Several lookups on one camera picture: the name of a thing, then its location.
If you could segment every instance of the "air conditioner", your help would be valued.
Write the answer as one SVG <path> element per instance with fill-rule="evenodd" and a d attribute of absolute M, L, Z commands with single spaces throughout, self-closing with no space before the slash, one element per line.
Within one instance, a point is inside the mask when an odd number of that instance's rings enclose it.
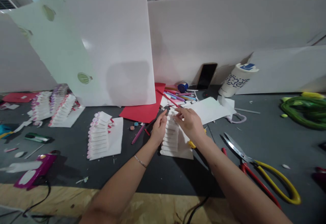
<path fill-rule="evenodd" d="M 0 13 L 7 13 L 16 8 L 17 6 L 11 0 L 0 0 Z"/>

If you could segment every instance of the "scissors blade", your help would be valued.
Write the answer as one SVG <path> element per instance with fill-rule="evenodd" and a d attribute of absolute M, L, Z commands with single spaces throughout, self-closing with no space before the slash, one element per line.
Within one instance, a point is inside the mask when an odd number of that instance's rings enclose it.
<path fill-rule="evenodd" d="M 230 148 L 233 149 L 233 151 L 239 155 L 240 158 L 242 158 L 244 161 L 246 162 L 251 162 L 252 159 L 250 157 L 248 157 L 244 151 L 242 150 L 242 148 L 232 139 L 231 136 L 229 136 L 226 132 L 224 132 L 225 136 L 224 139 L 225 139 L 225 142 L 229 145 Z"/>

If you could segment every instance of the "gray table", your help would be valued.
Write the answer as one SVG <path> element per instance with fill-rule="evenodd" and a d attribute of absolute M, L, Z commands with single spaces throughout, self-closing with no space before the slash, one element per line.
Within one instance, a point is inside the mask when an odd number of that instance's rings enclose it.
<path fill-rule="evenodd" d="M 307 129 L 289 118 L 281 118 L 280 115 L 283 112 L 278 106 L 280 104 L 279 99 L 284 96 L 286 95 L 234 96 L 232 99 L 236 101 L 236 107 L 259 111 L 261 114 L 241 112 L 247 116 L 247 121 L 243 124 L 230 124 L 222 118 L 216 123 L 209 123 L 207 133 L 221 148 L 226 146 L 219 134 L 227 132 L 249 156 L 275 167 L 293 183 L 301 195 L 301 205 L 287 204 L 276 194 L 275 196 L 285 214 L 294 223 L 324 223 L 325 194 L 312 180 L 311 173 L 316 166 L 326 166 L 326 153 L 317 146 L 325 141 L 326 133 Z M 29 109 L 29 104 L 22 104 L 15 110 L 0 111 L 0 120 L 3 124 L 15 124 L 17 126 L 28 119 L 26 113 Z M 141 148 L 149 137 L 143 132 L 136 144 L 131 145 L 136 131 L 129 131 L 133 122 L 124 120 L 121 154 L 102 158 L 99 161 L 87 160 L 87 131 L 94 114 L 98 111 L 104 111 L 113 117 L 118 117 L 122 108 L 88 107 L 72 128 L 50 128 L 47 127 L 48 123 L 40 128 L 28 126 L 17 135 L 11 135 L 10 139 L 1 140 L 0 168 L 13 162 L 27 161 L 23 158 L 15 159 L 13 155 L 18 151 L 30 153 L 40 145 L 24 140 L 26 133 L 34 132 L 53 137 L 55 140 L 42 147 L 28 160 L 35 160 L 37 155 L 48 153 L 51 150 L 61 151 L 61 156 L 53 164 L 48 174 L 52 185 L 101 188 Z M 19 150 L 10 153 L 3 152 L 5 148 L 14 147 L 19 147 Z M 227 151 L 229 158 L 238 165 L 239 159 L 231 150 L 227 149 Z M 194 155 L 195 160 L 186 160 L 155 154 L 137 192 L 205 196 L 212 187 L 212 196 L 223 197 L 223 193 L 198 153 L 194 151 Z M 291 170 L 282 168 L 282 164 L 290 166 Z M 0 172 L 0 183 L 14 183 L 21 175 L 22 173 Z M 75 184 L 76 181 L 86 176 L 89 177 L 87 183 Z"/>

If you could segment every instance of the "white cup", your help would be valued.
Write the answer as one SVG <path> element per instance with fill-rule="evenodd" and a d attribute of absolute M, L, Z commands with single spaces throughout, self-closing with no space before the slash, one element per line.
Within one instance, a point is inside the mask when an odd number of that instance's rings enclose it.
<path fill-rule="evenodd" d="M 231 74 L 225 79 L 218 91 L 219 94 L 226 98 L 232 97 L 258 71 L 259 69 L 254 64 L 237 64 Z"/>

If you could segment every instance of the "red paper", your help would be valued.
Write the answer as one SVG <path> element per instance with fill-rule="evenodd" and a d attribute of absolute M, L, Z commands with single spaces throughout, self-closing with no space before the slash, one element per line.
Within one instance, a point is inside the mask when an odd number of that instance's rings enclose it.
<path fill-rule="evenodd" d="M 134 121 L 139 121 L 143 123 L 150 123 L 153 119 L 156 118 L 157 113 L 159 111 L 159 107 L 162 100 L 162 94 L 157 92 L 158 89 L 160 92 L 164 92 L 165 84 L 163 83 L 155 83 L 155 95 L 156 95 L 156 103 L 150 105 L 141 105 L 141 106 L 130 106 L 125 107 L 120 117 L 125 119 L 130 119 Z"/>
<path fill-rule="evenodd" d="M 2 100 L 5 102 L 30 102 L 37 93 L 9 93 Z"/>

